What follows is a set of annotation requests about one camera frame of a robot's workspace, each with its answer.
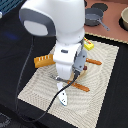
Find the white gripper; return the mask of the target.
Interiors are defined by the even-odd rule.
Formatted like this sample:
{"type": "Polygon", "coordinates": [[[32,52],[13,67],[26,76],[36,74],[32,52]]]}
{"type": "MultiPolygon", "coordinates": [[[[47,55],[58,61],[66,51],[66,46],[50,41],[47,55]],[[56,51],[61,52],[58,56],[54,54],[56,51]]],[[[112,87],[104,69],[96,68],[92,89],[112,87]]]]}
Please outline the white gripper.
{"type": "Polygon", "coordinates": [[[81,73],[87,58],[83,48],[83,41],[74,44],[64,44],[59,41],[55,44],[53,61],[60,78],[69,80],[75,71],[81,73]]]}

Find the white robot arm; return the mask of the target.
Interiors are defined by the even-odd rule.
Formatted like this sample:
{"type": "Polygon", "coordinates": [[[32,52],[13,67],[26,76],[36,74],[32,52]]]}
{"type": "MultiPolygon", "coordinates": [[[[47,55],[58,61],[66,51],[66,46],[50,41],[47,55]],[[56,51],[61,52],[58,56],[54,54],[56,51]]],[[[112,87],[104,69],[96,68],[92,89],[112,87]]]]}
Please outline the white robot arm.
{"type": "Polygon", "coordinates": [[[56,37],[53,60],[58,75],[68,80],[83,49],[84,0],[27,0],[19,18],[32,35],[56,37]]]}

